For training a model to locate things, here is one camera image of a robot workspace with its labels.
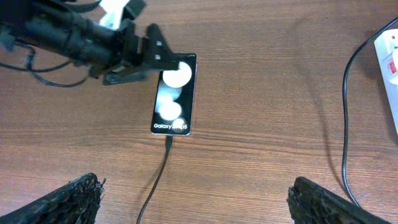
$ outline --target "white circle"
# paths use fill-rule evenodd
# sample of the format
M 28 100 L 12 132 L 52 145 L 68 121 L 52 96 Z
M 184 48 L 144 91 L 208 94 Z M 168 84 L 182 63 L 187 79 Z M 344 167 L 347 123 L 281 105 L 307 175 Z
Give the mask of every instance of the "white circle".
M 163 81 L 172 88 L 183 87 L 191 80 L 192 69 L 185 62 L 180 62 L 177 71 L 164 71 Z
M 176 102 L 164 103 L 159 108 L 160 116 L 166 121 L 172 121 L 181 114 L 181 106 Z
M 165 103 L 173 102 L 173 97 L 170 94 L 158 95 L 156 98 L 155 112 L 159 112 L 159 109 Z
M 185 121 L 181 118 L 178 118 L 173 122 L 173 128 L 181 128 L 184 124 Z

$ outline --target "wood grain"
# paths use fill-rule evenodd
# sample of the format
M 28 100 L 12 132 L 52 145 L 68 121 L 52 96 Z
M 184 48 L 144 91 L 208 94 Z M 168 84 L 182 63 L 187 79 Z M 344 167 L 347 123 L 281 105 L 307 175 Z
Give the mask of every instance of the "wood grain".
M 198 54 L 198 74 L 192 135 L 175 138 L 143 223 L 292 223 L 287 190 L 298 176 L 347 198 L 342 74 L 396 16 L 396 1 L 147 3 L 139 33 L 158 23 L 175 52 Z M 0 60 L 21 64 L 24 52 Z M 64 60 L 39 50 L 37 67 Z M 46 77 L 83 75 L 68 67 Z M 0 77 L 0 215 L 94 172 L 108 179 L 97 223 L 134 223 L 164 155 L 164 137 L 149 130 L 156 82 L 68 90 L 5 69 Z M 348 86 L 349 183 L 366 210 L 397 223 L 398 138 L 372 45 Z

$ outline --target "white power strip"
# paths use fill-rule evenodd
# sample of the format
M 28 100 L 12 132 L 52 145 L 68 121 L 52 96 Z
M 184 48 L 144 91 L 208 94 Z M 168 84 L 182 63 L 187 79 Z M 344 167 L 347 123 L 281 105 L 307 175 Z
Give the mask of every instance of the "white power strip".
M 384 31 L 374 46 L 398 134 L 398 29 Z
M 99 4 L 105 11 L 106 15 L 102 17 L 99 24 L 103 27 L 117 30 L 122 21 L 123 7 L 129 0 L 102 0 Z

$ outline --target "smartphone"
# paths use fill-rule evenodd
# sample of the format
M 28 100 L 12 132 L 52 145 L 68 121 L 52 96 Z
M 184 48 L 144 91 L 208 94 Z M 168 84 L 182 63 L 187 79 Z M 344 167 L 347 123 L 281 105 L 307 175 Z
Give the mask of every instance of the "smartphone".
M 186 136 L 191 133 L 197 55 L 178 54 L 177 71 L 159 74 L 152 125 L 153 134 Z

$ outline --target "black wire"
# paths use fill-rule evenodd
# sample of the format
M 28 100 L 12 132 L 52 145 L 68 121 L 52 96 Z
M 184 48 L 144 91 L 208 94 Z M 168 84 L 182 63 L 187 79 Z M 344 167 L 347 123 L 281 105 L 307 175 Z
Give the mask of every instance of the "black wire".
M 60 64 L 60 65 L 51 67 L 51 68 L 32 69 L 32 71 L 33 71 L 33 72 L 36 72 L 36 73 L 52 72 L 52 71 L 61 69 L 61 68 L 65 67 L 65 66 L 67 66 L 67 65 L 69 65 L 69 64 L 70 64 L 70 61 L 67 61 L 67 62 L 64 62 L 64 63 L 62 63 L 62 64 Z M 13 66 L 13 65 L 8 65 L 8 64 L 6 64 L 6 63 L 1 63 L 1 62 L 0 62 L 0 67 L 12 69 L 12 70 L 17 70 L 17 71 L 20 71 L 20 72 L 29 72 L 28 69 L 26 69 L 26 68 L 21 68 L 21 67 L 17 67 L 17 66 Z
M 141 208 L 141 211 L 139 212 L 139 216 L 138 216 L 138 218 L 137 218 L 137 224 L 140 223 L 141 218 L 142 218 L 142 216 L 143 216 L 143 214 L 144 214 L 145 208 L 147 207 L 150 198 L 151 198 L 152 195 L 154 194 L 155 189 L 156 189 L 156 186 L 157 186 L 157 183 L 159 182 L 160 177 L 162 176 L 164 167 L 166 166 L 167 158 L 169 157 L 169 152 L 170 152 L 170 149 L 171 149 L 171 147 L 172 147 L 172 143 L 173 143 L 173 137 L 172 137 L 172 136 L 167 136 L 167 137 L 166 137 L 166 153 L 165 153 L 165 155 L 164 155 L 164 160 L 163 160 L 162 167 L 160 168 L 159 174 L 158 174 L 158 176 L 157 176 L 157 178 L 156 178 L 156 180 L 155 180 L 155 183 L 154 183 L 154 186 L 152 187 L 152 190 L 150 190 L 150 193 L 149 193 L 149 195 L 148 195 L 148 197 L 147 197 L 147 200 L 145 201 L 144 205 L 143 205 L 142 208 Z
M 60 88 L 71 88 L 71 87 L 75 87 L 75 86 L 81 85 L 81 84 L 84 83 L 84 82 L 87 80 L 87 78 L 88 78 L 88 77 L 85 77 L 84 79 L 82 79 L 82 80 L 80 80 L 80 81 L 78 81 L 78 82 L 75 82 L 75 83 L 71 83 L 71 84 L 59 84 L 59 83 L 54 83 L 54 82 L 51 82 L 51 81 L 49 81 L 49 80 L 46 80 L 45 78 L 43 78 L 43 77 L 41 77 L 40 75 L 36 74 L 35 71 L 51 72 L 51 71 L 54 71 L 54 70 L 56 70 L 56 69 L 59 69 L 59 68 L 62 68 L 62 67 L 64 67 L 64 66 L 66 66 L 66 65 L 69 64 L 70 62 L 65 62 L 65 63 L 63 63 L 63 64 L 61 64 L 61 65 L 58 65 L 58 66 L 56 66 L 56 67 L 53 67 L 53 68 L 46 68 L 46 69 L 41 69 L 41 70 L 34 70 L 34 69 L 32 68 L 32 64 L 33 64 L 33 59 L 34 59 L 35 54 L 36 54 L 35 49 L 34 49 L 33 47 L 31 47 L 31 46 L 29 46 L 29 45 L 23 43 L 23 42 L 17 42 L 16 45 L 18 45 L 18 46 L 20 46 L 20 47 L 22 47 L 22 48 L 25 48 L 25 49 L 27 49 L 27 50 L 29 50 L 29 55 L 26 57 L 26 71 L 27 71 L 27 72 L 30 72 L 30 74 L 31 74 L 36 80 L 38 80 L 39 82 L 43 83 L 44 85 L 54 86 L 54 87 L 60 87 Z
M 348 181 L 347 181 L 347 175 L 346 175 L 347 151 L 348 151 L 347 80 L 348 80 L 349 68 L 351 67 L 351 64 L 353 63 L 353 61 L 356 58 L 356 56 L 360 53 L 360 51 L 362 51 L 362 49 L 365 48 L 365 46 L 367 46 L 368 43 L 370 43 L 374 39 L 378 38 L 385 30 L 390 28 L 390 26 L 392 26 L 397 21 L 398 21 L 398 17 L 396 17 L 394 20 L 392 20 L 390 23 L 388 23 L 386 26 L 384 26 L 381 30 L 377 31 L 375 34 L 373 34 L 372 37 L 370 37 L 361 46 L 359 46 L 358 49 L 353 54 L 353 56 L 351 56 L 350 60 L 347 63 L 346 69 L 344 71 L 344 77 L 343 77 L 344 146 L 343 146 L 343 162 L 341 163 L 341 176 L 342 176 L 342 179 L 343 179 L 344 188 L 346 189 L 350 199 L 353 201 L 353 203 L 355 205 L 357 205 L 360 208 L 361 208 L 361 206 L 355 200 L 353 193 L 349 189 L 349 185 L 348 185 Z

